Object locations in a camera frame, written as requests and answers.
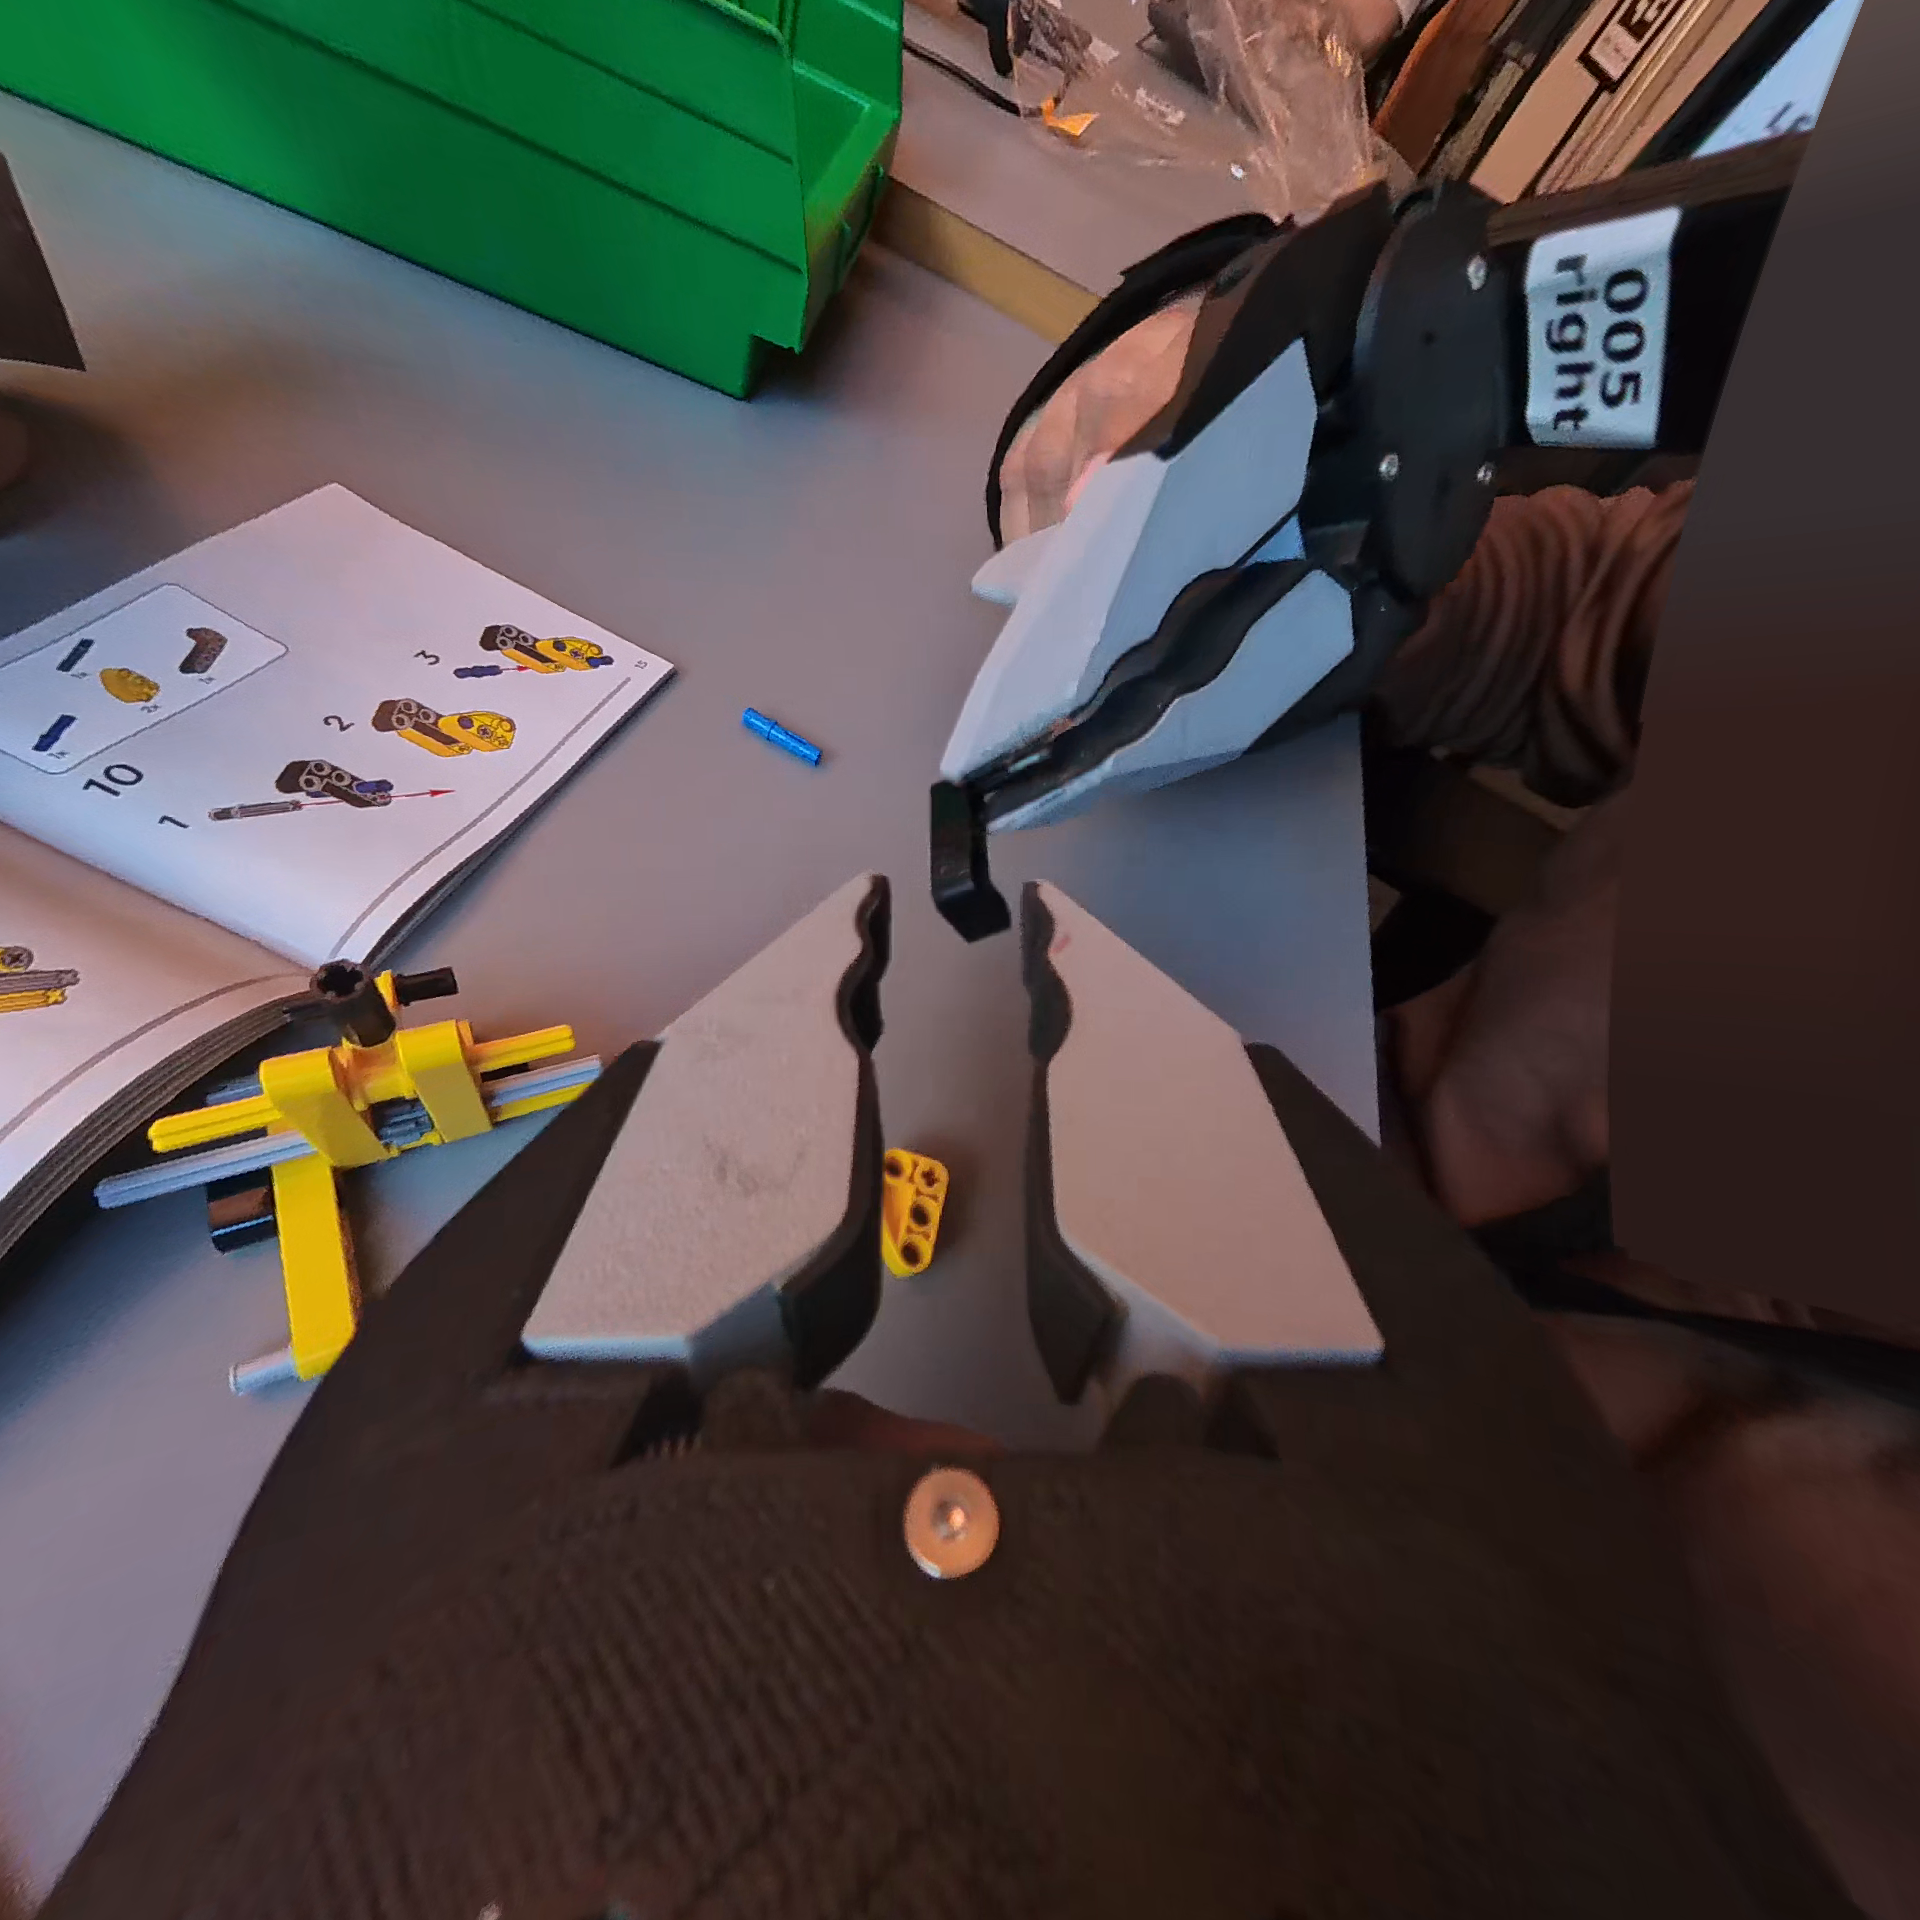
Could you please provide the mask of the person's right hand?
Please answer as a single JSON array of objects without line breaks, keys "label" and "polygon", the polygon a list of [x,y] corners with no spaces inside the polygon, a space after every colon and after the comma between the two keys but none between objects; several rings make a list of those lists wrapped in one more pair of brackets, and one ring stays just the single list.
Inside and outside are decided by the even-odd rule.
[{"label": "person's right hand", "polygon": [[1093,469],[1178,394],[1203,290],[1167,301],[1102,348],[1015,433],[1000,459],[1000,535],[1013,545],[1058,524]]}]

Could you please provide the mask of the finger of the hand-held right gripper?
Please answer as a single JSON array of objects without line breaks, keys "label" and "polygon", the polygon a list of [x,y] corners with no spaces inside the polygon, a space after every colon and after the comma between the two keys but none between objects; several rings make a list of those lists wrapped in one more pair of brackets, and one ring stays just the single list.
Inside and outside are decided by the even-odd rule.
[{"label": "finger of the hand-held right gripper", "polygon": [[1067,718],[968,777],[992,831],[1057,826],[1249,754],[1353,654],[1353,591],[1305,561],[1184,588]]},{"label": "finger of the hand-held right gripper", "polygon": [[1191,580],[1282,526],[1305,492],[1315,422],[1307,350],[1293,345],[1183,450],[1111,457],[1064,522],[986,561],[971,591],[1007,619],[942,774],[975,777],[1089,709]]}]

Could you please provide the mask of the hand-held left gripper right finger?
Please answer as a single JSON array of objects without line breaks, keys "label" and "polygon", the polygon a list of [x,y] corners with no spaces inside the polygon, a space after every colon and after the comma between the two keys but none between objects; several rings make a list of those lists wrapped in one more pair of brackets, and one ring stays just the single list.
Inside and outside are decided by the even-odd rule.
[{"label": "hand-held left gripper right finger", "polygon": [[1024,886],[1021,940],[1026,1315],[1057,1398],[1382,1362],[1241,1034],[1053,883]]}]

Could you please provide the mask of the green plastic bin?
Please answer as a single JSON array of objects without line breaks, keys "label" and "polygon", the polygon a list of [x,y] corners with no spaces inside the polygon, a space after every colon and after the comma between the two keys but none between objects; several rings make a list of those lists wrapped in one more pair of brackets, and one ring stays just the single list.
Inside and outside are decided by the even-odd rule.
[{"label": "green plastic bin", "polygon": [[5,2],[3,82],[731,397],[891,171],[898,2]]}]

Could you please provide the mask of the yellow lego assembly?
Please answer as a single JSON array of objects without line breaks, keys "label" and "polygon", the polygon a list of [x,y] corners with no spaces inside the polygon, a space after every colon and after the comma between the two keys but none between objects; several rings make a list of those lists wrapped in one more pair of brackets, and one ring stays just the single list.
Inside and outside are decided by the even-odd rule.
[{"label": "yellow lego assembly", "polygon": [[337,961],[310,987],[328,1045],[274,1054],[234,1093],[153,1121],[151,1161],[91,1191],[101,1209],[129,1209],[201,1189],[223,1251],[278,1243],[288,1341],[231,1366],[235,1396],[326,1375],[357,1333],[349,1172],[563,1109],[603,1069],[567,1023],[503,1041],[461,1017],[408,1023],[410,1009],[461,993],[450,967],[373,973]]}]

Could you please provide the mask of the lego instruction booklet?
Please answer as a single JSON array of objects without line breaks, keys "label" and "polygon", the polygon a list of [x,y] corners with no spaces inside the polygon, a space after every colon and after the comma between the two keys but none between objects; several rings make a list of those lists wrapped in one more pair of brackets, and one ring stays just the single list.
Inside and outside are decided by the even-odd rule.
[{"label": "lego instruction booklet", "polygon": [[674,674],[346,487],[7,635],[5,1252]]}]

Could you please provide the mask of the small yellow lego piece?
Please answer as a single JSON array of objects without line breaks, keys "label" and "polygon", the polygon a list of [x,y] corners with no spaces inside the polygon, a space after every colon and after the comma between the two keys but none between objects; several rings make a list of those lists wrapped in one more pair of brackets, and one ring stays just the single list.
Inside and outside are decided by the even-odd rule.
[{"label": "small yellow lego piece", "polygon": [[947,1193],[947,1163],[907,1148],[888,1148],[881,1159],[881,1257],[890,1275],[906,1281],[928,1270],[941,1246]]}]

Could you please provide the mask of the clear plastic bag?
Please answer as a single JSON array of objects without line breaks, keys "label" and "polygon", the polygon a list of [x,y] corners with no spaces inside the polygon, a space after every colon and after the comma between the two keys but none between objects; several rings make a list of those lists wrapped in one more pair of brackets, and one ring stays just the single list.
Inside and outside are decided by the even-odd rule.
[{"label": "clear plastic bag", "polygon": [[1311,219],[1403,174],[1368,111],[1363,12],[1015,2],[992,52],[1049,148],[1106,177],[1167,180],[1203,221]]}]

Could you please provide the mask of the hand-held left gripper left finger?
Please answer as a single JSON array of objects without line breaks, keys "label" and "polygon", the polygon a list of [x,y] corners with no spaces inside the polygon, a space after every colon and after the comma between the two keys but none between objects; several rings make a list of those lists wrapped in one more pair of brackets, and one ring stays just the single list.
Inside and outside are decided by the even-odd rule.
[{"label": "hand-held left gripper left finger", "polygon": [[881,1307],[873,1050],[891,886],[861,874],[678,1017],[519,1341],[826,1381]]}]

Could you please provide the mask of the black angled lego piece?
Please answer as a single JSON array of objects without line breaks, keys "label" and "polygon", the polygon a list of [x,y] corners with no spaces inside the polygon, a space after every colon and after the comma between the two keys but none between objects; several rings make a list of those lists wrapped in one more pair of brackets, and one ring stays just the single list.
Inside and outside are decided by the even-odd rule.
[{"label": "black angled lego piece", "polygon": [[928,891],[936,909],[968,943],[1001,935],[1013,911],[992,883],[982,796],[942,779],[928,790]]}]

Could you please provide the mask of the wooden ledge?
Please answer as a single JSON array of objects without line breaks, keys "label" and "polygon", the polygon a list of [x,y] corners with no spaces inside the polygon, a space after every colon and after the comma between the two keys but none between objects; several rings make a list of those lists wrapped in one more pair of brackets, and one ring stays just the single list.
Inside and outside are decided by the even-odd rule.
[{"label": "wooden ledge", "polygon": [[1058,345],[1151,252],[1151,228],[1064,177],[970,182],[898,165],[871,238]]}]

